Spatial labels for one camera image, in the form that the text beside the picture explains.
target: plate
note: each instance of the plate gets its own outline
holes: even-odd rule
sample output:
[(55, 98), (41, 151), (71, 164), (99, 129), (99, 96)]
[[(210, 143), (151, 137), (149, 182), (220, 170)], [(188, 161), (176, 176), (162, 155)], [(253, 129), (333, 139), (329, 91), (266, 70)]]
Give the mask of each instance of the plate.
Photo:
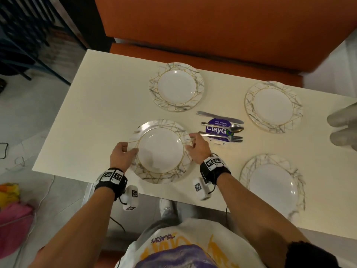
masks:
[(159, 67), (158, 74), (150, 78), (149, 91), (161, 108), (182, 112), (194, 107), (205, 90), (201, 74), (184, 63), (168, 63)]
[(139, 148), (131, 169), (151, 183), (169, 183), (180, 178), (192, 159), (185, 145), (188, 132), (177, 122), (158, 119), (141, 125), (130, 138), (128, 150)]
[(243, 167), (239, 181), (290, 221), (294, 214), (305, 210), (305, 182), (301, 173), (277, 155), (252, 158)]
[(301, 122), (303, 107), (297, 94), (286, 85), (266, 81), (252, 86), (245, 97), (249, 117), (263, 130), (284, 133)]

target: table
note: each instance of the table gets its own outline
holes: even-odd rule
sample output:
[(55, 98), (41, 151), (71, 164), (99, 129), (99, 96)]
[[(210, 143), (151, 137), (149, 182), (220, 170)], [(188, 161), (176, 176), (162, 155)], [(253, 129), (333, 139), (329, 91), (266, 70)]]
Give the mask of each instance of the table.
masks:
[[(326, 122), (334, 111), (357, 102), (355, 98), (292, 88), (304, 105), (300, 126), (285, 134), (261, 130), (247, 116), (244, 97), (258, 80), (200, 70), (205, 94), (192, 110), (168, 112), (159, 108), (148, 91), (149, 79), (163, 63), (88, 50), (60, 108), (33, 170), (93, 183), (109, 167), (109, 156), (119, 141), (128, 141), (143, 123), (159, 118), (180, 123), (189, 132), (202, 130), (209, 118), (196, 111), (212, 112), (245, 121), (239, 133), (243, 143), (210, 144), (239, 177), (244, 164), (261, 153), (278, 154), (301, 171), (306, 182), (306, 210), (294, 224), (301, 228), (357, 239), (357, 152), (334, 146), (335, 131)], [(194, 165), (183, 178), (169, 184), (151, 184), (128, 171), (128, 184), (155, 197), (217, 210), (226, 205), (219, 190), (200, 201), (192, 180), (199, 177)]]

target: orange seat cushion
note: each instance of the orange seat cushion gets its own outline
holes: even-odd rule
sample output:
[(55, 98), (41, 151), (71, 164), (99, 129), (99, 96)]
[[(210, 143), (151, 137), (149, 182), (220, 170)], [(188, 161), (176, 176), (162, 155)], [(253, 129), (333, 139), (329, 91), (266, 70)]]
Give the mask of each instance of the orange seat cushion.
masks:
[(357, 28), (357, 0), (95, 0), (107, 36), (313, 71)]
[(266, 70), (236, 63), (216, 61), (179, 53), (139, 47), (132, 44), (113, 43), (110, 53), (142, 58), (163, 63), (181, 62), (201, 70), (215, 71), (262, 81), (278, 81), (286, 85), (302, 87), (302, 76), (287, 72)]

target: knife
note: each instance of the knife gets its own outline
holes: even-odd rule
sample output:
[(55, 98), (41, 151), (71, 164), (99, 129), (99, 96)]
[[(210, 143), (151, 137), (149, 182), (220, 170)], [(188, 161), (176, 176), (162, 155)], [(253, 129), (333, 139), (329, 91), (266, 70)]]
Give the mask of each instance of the knife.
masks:
[(241, 121), (240, 119), (234, 119), (232, 117), (221, 117), (221, 116), (217, 116), (217, 115), (206, 113), (206, 112), (202, 112), (202, 111), (197, 111), (197, 114), (199, 116), (213, 117), (213, 118), (216, 118), (216, 119), (225, 119), (225, 120), (228, 120), (229, 122), (238, 123), (238, 124), (244, 124), (244, 122)]

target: shoe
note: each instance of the shoe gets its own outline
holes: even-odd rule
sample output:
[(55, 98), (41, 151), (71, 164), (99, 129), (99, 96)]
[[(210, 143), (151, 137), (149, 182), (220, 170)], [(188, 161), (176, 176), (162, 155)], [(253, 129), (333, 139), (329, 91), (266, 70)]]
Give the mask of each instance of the shoe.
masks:
[(171, 201), (171, 200), (164, 199), (164, 198), (160, 198), (160, 214), (161, 214), (161, 217), (163, 216), (163, 214), (164, 214), (167, 210), (173, 211), (172, 201)]

